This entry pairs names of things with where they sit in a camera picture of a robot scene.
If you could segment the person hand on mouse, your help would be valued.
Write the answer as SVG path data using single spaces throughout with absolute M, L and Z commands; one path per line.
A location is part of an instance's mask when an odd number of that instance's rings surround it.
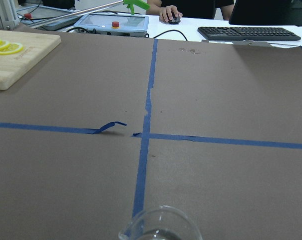
M 174 18 L 181 18 L 183 14 L 178 11 L 175 5 L 169 5 L 166 7 L 159 8 L 159 21 L 168 23 L 172 21 Z

